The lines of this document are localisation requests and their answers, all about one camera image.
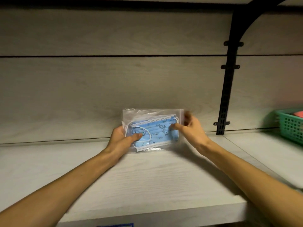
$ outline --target left hand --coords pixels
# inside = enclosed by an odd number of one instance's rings
[[[102,152],[108,152],[114,156],[116,162],[127,153],[129,147],[134,141],[139,140],[142,134],[133,134],[132,136],[125,137],[124,129],[122,126],[113,129],[111,138],[107,147]]]

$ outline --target hand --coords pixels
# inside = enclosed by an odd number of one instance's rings
[[[210,139],[205,134],[199,120],[194,117],[189,111],[185,112],[185,126],[179,123],[173,123],[170,128],[178,130],[195,147],[201,154],[203,154],[203,147],[205,147]]]
[[[122,126],[113,129],[111,138],[107,147],[101,153],[110,153],[115,159],[114,165],[118,160],[127,153],[129,147],[134,141],[139,140],[142,134],[133,134],[132,136],[125,137],[124,129]]]

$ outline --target face mask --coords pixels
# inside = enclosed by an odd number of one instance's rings
[[[176,122],[179,122],[179,119],[175,115],[167,115],[131,124],[133,134],[142,133],[143,135],[141,139],[134,142],[134,147],[137,151],[142,151],[177,141],[179,132],[169,129],[170,125]]]

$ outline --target green plastic basket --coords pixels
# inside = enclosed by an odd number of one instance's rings
[[[303,118],[292,115],[303,109],[277,110],[280,118],[281,135],[303,145]]]

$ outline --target zip lock bag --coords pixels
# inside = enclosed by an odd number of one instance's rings
[[[179,131],[169,129],[172,123],[184,124],[183,109],[125,109],[122,114],[125,136],[142,133],[131,151],[154,150],[163,145],[173,145],[179,139]]]

